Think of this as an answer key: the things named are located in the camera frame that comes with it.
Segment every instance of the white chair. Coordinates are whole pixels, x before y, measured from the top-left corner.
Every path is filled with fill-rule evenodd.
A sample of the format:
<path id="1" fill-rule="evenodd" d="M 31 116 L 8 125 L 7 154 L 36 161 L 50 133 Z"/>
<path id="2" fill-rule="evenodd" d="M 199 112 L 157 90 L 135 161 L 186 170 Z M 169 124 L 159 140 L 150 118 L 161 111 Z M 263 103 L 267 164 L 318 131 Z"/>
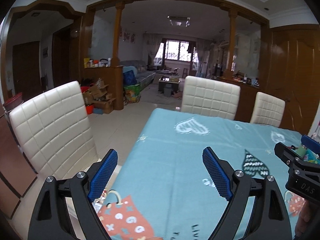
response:
<path id="1" fill-rule="evenodd" d="M 10 113 L 26 157 L 46 178 L 73 177 L 99 160 L 77 81 L 49 90 Z"/>
<path id="2" fill-rule="evenodd" d="M 258 92 L 250 123 L 268 124 L 279 127 L 285 102 L 271 95 Z"/>
<path id="3" fill-rule="evenodd" d="M 238 108 L 239 95 L 240 87 L 237 85 L 187 76 L 181 112 L 233 120 Z"/>

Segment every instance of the red bag print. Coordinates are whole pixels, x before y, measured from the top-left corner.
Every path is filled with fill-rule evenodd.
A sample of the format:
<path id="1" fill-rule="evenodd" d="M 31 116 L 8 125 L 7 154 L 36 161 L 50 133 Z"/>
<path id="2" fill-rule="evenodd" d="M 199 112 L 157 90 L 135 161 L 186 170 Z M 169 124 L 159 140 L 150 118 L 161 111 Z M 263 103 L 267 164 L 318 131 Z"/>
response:
<path id="1" fill-rule="evenodd" d="M 287 199 L 287 194 L 291 194 L 290 199 Z M 305 199 L 303 197 L 298 196 L 297 194 L 287 190 L 284 193 L 284 200 L 289 203 L 289 213 L 295 217 L 299 215 L 304 203 Z"/>
<path id="2" fill-rule="evenodd" d="M 146 240 L 153 237 L 152 227 L 134 206 L 131 196 L 121 199 L 115 190 L 110 190 L 110 193 L 116 194 L 118 201 L 103 205 L 98 212 L 108 235 L 121 236 L 122 240 Z"/>

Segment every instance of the green bag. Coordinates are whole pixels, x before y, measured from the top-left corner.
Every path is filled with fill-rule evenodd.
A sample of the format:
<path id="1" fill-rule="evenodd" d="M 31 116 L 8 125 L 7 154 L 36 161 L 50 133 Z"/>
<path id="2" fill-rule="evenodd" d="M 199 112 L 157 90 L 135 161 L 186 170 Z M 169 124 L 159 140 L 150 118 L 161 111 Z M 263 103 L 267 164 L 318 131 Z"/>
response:
<path id="1" fill-rule="evenodd" d="M 128 103 L 137 103 L 140 101 L 140 84 L 124 87 L 125 98 Z"/>

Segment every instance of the blue tablecloth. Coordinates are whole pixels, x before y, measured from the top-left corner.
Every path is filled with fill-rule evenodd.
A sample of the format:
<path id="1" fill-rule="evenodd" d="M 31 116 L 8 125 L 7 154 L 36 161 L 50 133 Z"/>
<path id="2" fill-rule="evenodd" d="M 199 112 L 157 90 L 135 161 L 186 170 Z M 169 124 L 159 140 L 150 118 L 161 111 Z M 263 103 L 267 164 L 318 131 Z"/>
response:
<path id="1" fill-rule="evenodd" d="M 219 196 L 202 162 L 203 149 L 210 146 L 235 170 L 251 167 L 246 157 L 252 155 L 264 171 L 255 177 L 273 175 L 284 194 L 288 168 L 275 156 L 274 146 L 277 142 L 297 146 L 300 138 L 298 132 L 272 126 L 157 108 L 112 186 L 123 205 L 116 205 L 115 195 L 109 194 L 105 203 L 113 204 L 110 210 L 104 206 L 98 216 L 113 239 L 154 235 L 207 240 L 227 201 Z M 249 198 L 235 239 L 245 232 L 253 200 Z M 296 220 L 290 215 L 292 229 Z"/>

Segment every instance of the metal screw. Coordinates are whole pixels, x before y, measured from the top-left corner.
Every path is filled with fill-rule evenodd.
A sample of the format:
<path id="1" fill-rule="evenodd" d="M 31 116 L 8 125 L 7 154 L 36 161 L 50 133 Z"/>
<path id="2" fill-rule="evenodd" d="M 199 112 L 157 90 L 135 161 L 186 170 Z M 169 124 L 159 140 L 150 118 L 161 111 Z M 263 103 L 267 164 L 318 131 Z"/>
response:
<path id="1" fill-rule="evenodd" d="M 273 182 L 273 181 L 275 180 L 275 177 L 272 176 L 272 175 L 268 175 L 268 176 L 267 176 L 267 180 Z"/>
<path id="2" fill-rule="evenodd" d="M 79 179 L 83 178 L 84 176 L 85 176 L 85 172 L 84 171 L 80 171 L 80 172 L 77 173 L 77 177 Z"/>
<path id="3" fill-rule="evenodd" d="M 235 174 L 236 174 L 237 177 L 243 177 L 243 175 L 244 175 L 243 171 L 240 171 L 240 170 L 237 170 L 235 172 Z"/>
<path id="4" fill-rule="evenodd" d="M 51 181 L 53 181 L 53 176 L 47 177 L 46 182 L 51 182 Z"/>

